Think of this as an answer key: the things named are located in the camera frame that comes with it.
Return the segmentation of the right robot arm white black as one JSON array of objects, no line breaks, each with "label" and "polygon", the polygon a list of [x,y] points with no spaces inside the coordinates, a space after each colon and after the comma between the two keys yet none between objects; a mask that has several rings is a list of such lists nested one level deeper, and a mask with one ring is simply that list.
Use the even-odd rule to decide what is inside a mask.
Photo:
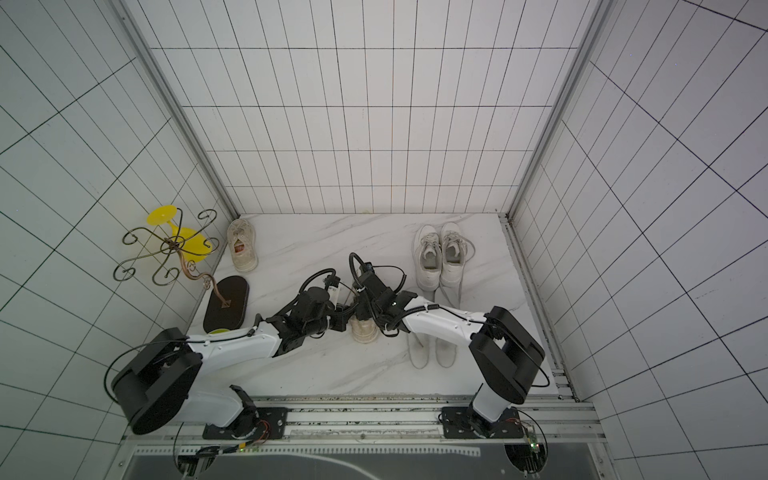
[{"label": "right robot arm white black", "polygon": [[525,402],[544,372],[545,352],[508,310],[468,312],[429,301],[414,292],[393,290],[374,270],[353,275],[363,318],[384,333],[431,336],[469,350],[483,383],[470,403],[472,415],[487,424],[500,420],[513,405]]}]

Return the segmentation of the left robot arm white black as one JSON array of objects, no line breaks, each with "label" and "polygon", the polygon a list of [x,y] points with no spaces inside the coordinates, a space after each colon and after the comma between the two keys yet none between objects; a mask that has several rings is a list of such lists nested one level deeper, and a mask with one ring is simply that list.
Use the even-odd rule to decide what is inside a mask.
[{"label": "left robot arm white black", "polygon": [[354,300],[338,305],[328,290],[310,287],[277,314],[267,319],[257,316],[249,329],[191,336],[166,329],[128,350],[126,354],[135,356],[113,378],[105,379],[105,390],[137,435],[173,422],[228,427],[246,410],[248,400],[238,385],[212,387],[217,372],[285,355],[327,330],[342,332],[357,304]]}]

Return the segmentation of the beige sneaker red label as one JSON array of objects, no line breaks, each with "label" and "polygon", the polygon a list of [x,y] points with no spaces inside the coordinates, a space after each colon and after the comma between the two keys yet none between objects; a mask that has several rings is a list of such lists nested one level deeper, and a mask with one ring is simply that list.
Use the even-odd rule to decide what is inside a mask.
[{"label": "beige sneaker red label", "polygon": [[373,320],[372,304],[367,293],[356,281],[352,284],[356,292],[356,307],[350,318],[352,335],[356,342],[369,344],[379,335],[379,328]]},{"label": "beige sneaker red label", "polygon": [[255,237],[253,226],[244,219],[234,220],[227,229],[228,248],[238,272],[247,273],[258,266]]}]

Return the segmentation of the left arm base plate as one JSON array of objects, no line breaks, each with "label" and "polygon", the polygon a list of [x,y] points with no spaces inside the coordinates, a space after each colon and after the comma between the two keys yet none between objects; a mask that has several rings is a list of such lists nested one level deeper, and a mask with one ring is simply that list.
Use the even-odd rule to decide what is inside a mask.
[{"label": "left arm base plate", "polygon": [[264,441],[282,439],[289,410],[284,407],[245,409],[226,427],[205,426],[202,438],[225,441]]}]

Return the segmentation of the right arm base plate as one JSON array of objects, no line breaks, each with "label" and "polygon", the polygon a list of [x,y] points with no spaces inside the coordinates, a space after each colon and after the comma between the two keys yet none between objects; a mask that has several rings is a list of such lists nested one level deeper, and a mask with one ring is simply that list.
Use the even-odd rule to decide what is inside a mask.
[{"label": "right arm base plate", "polygon": [[491,422],[467,407],[443,407],[438,422],[446,439],[522,439],[525,436],[518,410],[505,409],[498,420]]}]

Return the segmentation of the white leather sneaker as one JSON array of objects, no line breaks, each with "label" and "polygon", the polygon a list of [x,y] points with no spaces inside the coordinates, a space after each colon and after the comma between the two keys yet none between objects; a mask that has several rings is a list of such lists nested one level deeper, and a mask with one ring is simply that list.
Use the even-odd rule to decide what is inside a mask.
[{"label": "white leather sneaker", "polygon": [[415,235],[413,259],[416,283],[424,292],[434,292],[440,284],[442,249],[440,236],[431,225],[424,225]]},{"label": "white leather sneaker", "polygon": [[442,247],[442,286],[458,288],[463,280],[466,264],[476,254],[476,247],[467,239],[457,223],[449,222],[440,232]]}]

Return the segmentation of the grey shoe insole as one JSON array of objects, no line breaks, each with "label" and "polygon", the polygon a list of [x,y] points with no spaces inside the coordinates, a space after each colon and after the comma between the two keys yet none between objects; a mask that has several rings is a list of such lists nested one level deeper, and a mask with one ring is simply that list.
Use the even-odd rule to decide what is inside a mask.
[{"label": "grey shoe insole", "polygon": [[457,346],[437,339],[435,342],[435,357],[441,367],[451,368],[456,361]]},{"label": "grey shoe insole", "polygon": [[430,341],[429,337],[410,333],[407,337],[408,353],[411,364],[414,368],[424,369],[429,363]]}]

